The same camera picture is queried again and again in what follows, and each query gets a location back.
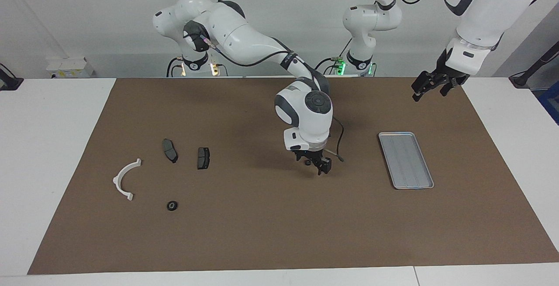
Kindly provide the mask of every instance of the metal tray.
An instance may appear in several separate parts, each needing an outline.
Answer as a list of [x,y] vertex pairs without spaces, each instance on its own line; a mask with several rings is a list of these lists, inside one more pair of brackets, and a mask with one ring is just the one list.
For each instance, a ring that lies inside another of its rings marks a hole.
[[435,186],[413,133],[381,132],[379,140],[396,189],[430,189]]

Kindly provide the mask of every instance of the black stand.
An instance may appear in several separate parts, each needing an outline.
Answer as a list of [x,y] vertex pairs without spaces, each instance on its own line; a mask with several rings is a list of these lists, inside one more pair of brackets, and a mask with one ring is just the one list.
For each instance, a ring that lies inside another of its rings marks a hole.
[[24,81],[21,77],[9,77],[2,69],[0,69],[0,79],[5,83],[0,87],[0,91],[15,91]]
[[511,76],[509,80],[517,89],[527,89],[526,82],[528,79],[534,75],[534,73],[548,63],[555,55],[559,53],[559,41],[549,49],[545,55],[543,55],[539,60],[537,60],[531,67],[521,76]]

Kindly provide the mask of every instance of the blue object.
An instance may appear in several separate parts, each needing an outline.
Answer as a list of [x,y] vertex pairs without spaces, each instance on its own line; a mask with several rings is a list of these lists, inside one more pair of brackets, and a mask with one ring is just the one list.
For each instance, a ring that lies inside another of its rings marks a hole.
[[545,91],[538,100],[553,120],[559,124],[559,82]]

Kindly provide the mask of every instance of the brown table mat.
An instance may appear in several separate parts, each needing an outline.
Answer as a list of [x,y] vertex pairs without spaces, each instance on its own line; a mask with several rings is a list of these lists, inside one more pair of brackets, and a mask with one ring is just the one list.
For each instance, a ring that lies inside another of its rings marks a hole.
[[[317,176],[284,150],[290,82],[118,79],[28,273],[559,262],[461,89],[414,103],[411,79],[331,79],[345,162]],[[417,135],[435,188],[393,188],[381,131]],[[112,178],[136,158],[129,202]]]

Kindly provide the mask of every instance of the white table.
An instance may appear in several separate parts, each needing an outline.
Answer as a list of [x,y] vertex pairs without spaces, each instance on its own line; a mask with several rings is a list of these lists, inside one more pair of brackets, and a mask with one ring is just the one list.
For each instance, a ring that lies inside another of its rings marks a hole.
[[[27,79],[18,91],[0,93],[0,286],[559,285],[559,264],[25,276],[113,85]],[[464,89],[559,248],[559,127],[508,79],[474,78]]]

